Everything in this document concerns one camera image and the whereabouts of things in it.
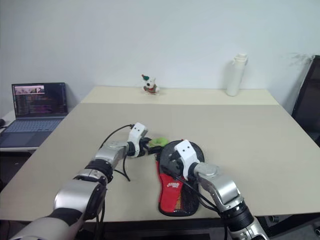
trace laptop keyboard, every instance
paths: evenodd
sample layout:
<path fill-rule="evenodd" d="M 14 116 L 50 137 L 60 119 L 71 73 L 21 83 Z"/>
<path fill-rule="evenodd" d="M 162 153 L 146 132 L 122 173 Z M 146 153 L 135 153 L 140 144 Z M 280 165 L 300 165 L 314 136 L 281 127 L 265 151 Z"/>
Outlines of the laptop keyboard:
<path fill-rule="evenodd" d="M 61 122 L 53 120 L 16 120 L 5 130 L 6 133 L 52 132 Z"/>

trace white water bottle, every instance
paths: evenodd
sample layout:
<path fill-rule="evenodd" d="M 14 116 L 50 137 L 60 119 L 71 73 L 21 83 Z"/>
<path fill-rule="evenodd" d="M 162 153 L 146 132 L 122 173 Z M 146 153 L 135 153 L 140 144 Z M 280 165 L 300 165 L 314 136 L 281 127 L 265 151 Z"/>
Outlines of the white water bottle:
<path fill-rule="evenodd" d="M 235 96 L 239 92 L 242 77 L 245 72 L 245 67 L 248 62 L 247 54 L 238 53 L 233 59 L 232 77 L 229 79 L 226 94 Z"/>

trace toy snowman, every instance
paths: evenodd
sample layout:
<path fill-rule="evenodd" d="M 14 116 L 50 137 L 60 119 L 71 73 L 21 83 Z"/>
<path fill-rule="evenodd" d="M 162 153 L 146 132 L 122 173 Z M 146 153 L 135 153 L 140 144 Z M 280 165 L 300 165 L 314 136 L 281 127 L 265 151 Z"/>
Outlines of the toy snowman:
<path fill-rule="evenodd" d="M 144 86 L 143 90 L 150 94 L 156 94 L 159 92 L 160 88 L 156 85 L 156 78 L 155 77 L 149 77 L 145 75 L 141 75 L 144 80 Z"/>

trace green object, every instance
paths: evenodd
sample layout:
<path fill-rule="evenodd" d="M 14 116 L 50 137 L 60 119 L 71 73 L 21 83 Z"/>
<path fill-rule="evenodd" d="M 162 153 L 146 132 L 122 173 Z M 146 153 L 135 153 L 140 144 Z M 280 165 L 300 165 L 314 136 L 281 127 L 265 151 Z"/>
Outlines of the green object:
<path fill-rule="evenodd" d="M 165 137 L 159 137 L 159 138 L 155 138 L 155 139 L 152 139 L 150 142 L 149 142 L 149 146 L 150 147 L 156 147 L 156 146 L 161 146 L 161 147 L 164 147 L 165 145 L 167 145 L 169 143 L 169 140 L 166 139 Z"/>

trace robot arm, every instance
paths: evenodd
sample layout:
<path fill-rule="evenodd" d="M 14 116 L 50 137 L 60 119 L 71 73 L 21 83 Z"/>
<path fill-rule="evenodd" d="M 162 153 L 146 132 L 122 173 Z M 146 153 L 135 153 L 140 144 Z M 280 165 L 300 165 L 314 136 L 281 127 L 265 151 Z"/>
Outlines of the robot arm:
<path fill-rule="evenodd" d="M 31 222 L 11 240 L 73 240 L 84 222 L 101 211 L 118 162 L 145 154 L 141 142 L 147 132 L 136 123 L 128 141 L 103 144 L 89 164 L 59 190 L 53 212 Z"/>
<path fill-rule="evenodd" d="M 214 164 L 200 162 L 188 140 L 175 146 L 183 164 L 183 177 L 196 178 L 210 193 L 223 223 L 235 240 L 268 240 L 258 220 L 252 216 L 235 182 Z"/>

